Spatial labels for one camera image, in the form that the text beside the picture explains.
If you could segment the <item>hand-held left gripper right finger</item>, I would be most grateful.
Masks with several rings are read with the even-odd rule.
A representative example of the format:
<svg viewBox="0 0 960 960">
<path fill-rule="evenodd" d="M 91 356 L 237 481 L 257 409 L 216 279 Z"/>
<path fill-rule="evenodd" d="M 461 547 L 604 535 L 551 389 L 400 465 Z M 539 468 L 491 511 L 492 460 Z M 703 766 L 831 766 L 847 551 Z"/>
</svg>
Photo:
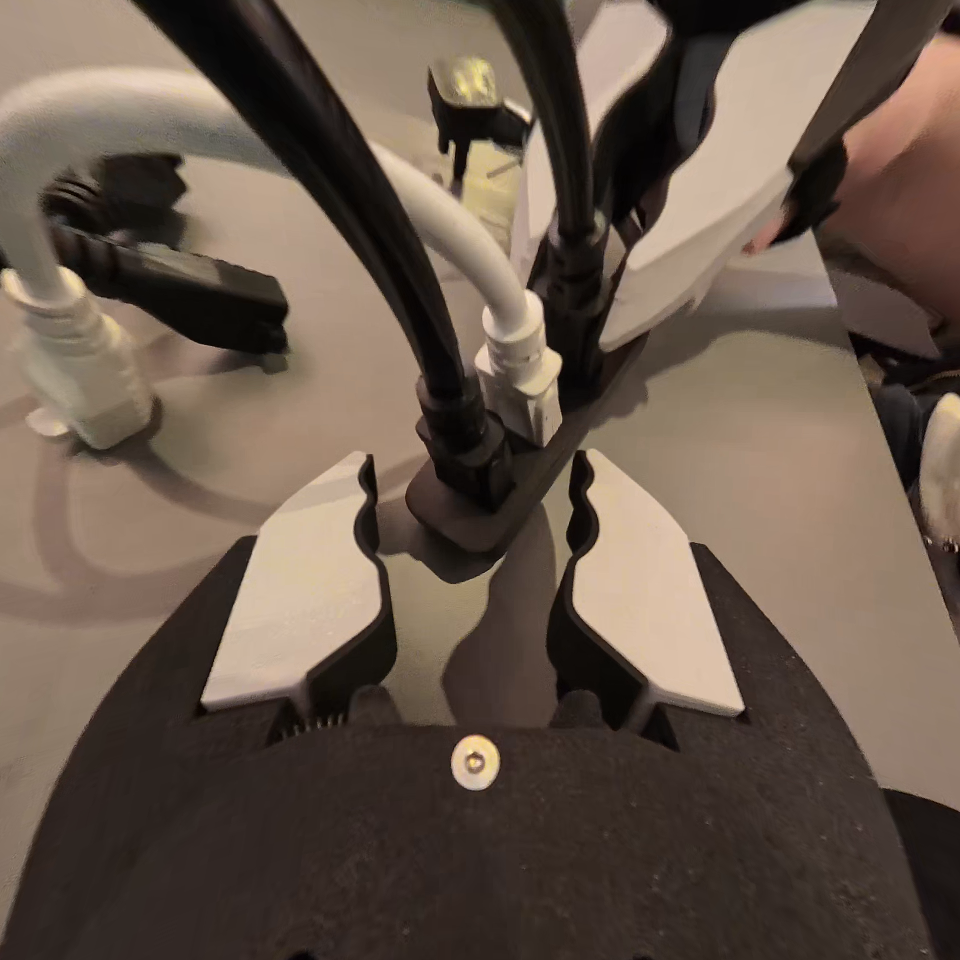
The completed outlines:
<svg viewBox="0 0 960 960">
<path fill-rule="evenodd" d="M 564 691 L 596 696 L 607 726 L 642 732 L 658 708 L 734 719 L 746 705 L 690 538 L 597 449 L 568 487 L 571 555 L 546 651 Z"/>
</svg>

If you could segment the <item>black three-pin power plug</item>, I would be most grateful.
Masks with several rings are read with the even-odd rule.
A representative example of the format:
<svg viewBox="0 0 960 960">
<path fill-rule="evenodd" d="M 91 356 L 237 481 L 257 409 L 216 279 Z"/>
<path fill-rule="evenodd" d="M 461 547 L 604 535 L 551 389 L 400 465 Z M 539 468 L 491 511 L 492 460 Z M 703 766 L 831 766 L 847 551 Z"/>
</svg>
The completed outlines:
<svg viewBox="0 0 960 960">
<path fill-rule="evenodd" d="M 438 152 L 453 154 L 454 191 L 462 190 L 475 142 L 491 143 L 506 153 L 512 164 L 522 161 L 534 117 L 498 92 L 494 68 L 485 58 L 437 58 L 427 68 L 426 85 Z"/>
</svg>

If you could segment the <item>black power strip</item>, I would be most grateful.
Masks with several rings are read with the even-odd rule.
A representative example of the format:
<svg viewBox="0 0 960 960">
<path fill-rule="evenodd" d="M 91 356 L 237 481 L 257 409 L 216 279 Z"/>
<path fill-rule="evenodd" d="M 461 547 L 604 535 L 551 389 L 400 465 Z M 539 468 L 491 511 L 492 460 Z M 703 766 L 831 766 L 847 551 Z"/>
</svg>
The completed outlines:
<svg viewBox="0 0 960 960">
<path fill-rule="evenodd" d="M 485 510 L 446 486 L 427 461 L 405 491 L 406 505 L 416 521 L 468 555 L 502 556 L 565 465 L 582 449 L 590 431 L 599 426 L 619 381 L 636 364 L 648 338 L 649 333 L 643 333 L 606 355 L 598 392 L 575 391 L 570 396 L 558 431 L 546 447 L 536 448 L 508 434 L 513 486 L 498 510 Z"/>
</svg>

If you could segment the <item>person's right hand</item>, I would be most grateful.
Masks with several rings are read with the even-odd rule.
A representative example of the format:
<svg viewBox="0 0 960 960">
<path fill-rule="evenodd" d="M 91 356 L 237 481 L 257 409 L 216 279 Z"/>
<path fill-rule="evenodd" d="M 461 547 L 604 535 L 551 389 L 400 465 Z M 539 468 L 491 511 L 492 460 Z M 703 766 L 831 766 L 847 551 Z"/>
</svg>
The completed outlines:
<svg viewBox="0 0 960 960">
<path fill-rule="evenodd" d="M 844 146 L 837 207 L 816 232 L 822 254 L 958 325 L 957 11 Z"/>
</svg>

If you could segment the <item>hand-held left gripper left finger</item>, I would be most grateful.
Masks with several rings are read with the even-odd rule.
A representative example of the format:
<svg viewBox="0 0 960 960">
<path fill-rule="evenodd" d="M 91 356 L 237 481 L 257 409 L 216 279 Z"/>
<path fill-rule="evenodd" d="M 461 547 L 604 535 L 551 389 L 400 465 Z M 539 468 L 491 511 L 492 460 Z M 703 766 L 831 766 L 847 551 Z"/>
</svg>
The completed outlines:
<svg viewBox="0 0 960 960">
<path fill-rule="evenodd" d="M 263 523 L 199 704 L 284 701 L 302 721 L 345 721 L 354 693 L 392 671 L 398 639 L 378 557 L 373 455 L 354 451 Z"/>
</svg>

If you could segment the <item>white rounded object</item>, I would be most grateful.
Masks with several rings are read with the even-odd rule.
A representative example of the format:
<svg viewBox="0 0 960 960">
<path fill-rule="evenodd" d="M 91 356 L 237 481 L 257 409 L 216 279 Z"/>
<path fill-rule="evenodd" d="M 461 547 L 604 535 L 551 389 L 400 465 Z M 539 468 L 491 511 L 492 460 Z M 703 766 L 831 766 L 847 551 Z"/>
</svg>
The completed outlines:
<svg viewBox="0 0 960 960">
<path fill-rule="evenodd" d="M 959 548 L 959 397 L 948 392 L 933 407 L 923 434 L 918 498 L 930 540 Z"/>
</svg>

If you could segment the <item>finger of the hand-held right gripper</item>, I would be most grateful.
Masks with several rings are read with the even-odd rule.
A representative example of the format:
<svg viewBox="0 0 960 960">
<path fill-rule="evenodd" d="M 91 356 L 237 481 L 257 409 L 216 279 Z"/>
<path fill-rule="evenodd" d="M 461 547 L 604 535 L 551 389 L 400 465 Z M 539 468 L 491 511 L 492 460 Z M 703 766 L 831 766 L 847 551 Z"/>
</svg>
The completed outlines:
<svg viewBox="0 0 960 960">
<path fill-rule="evenodd" d="M 644 76 L 666 42 L 667 24 L 650 2 L 565 2 L 590 133 L 630 86 Z M 536 258 L 556 208 L 542 125 L 527 141 L 517 191 L 517 257 Z"/>
<path fill-rule="evenodd" d="M 599 348 L 610 354 L 699 303 L 728 261 L 778 214 L 802 135 L 875 4 L 799 4 L 734 39 L 699 41 L 680 74 L 677 132 L 704 91 L 709 124 L 673 172 L 658 216 L 626 257 Z"/>
</svg>

